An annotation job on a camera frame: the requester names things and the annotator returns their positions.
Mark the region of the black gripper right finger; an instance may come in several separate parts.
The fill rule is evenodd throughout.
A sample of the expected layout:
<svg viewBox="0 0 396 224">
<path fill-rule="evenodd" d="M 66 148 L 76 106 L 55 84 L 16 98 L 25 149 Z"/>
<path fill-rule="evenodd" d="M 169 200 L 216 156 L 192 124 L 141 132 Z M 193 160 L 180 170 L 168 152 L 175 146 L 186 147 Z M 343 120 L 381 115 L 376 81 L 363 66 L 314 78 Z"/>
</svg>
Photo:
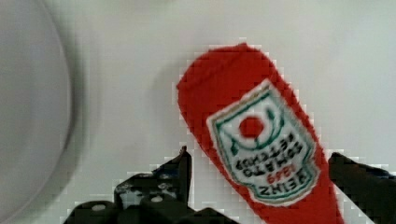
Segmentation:
<svg viewBox="0 0 396 224">
<path fill-rule="evenodd" d="M 334 152 L 329 158 L 329 176 L 374 224 L 396 223 L 395 175 Z"/>
</svg>

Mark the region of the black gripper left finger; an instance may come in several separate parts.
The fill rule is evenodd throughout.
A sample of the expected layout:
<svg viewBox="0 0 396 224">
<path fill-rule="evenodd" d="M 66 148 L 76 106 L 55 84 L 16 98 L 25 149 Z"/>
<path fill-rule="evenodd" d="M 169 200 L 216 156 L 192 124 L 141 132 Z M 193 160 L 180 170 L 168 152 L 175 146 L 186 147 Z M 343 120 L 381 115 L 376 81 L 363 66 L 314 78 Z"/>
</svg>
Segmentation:
<svg viewBox="0 0 396 224">
<path fill-rule="evenodd" d="M 136 174 L 118 184 L 114 200 L 76 206 L 64 224 L 238 224 L 207 207 L 188 206 L 191 154 L 182 147 L 172 160 L 148 174 Z"/>
</svg>

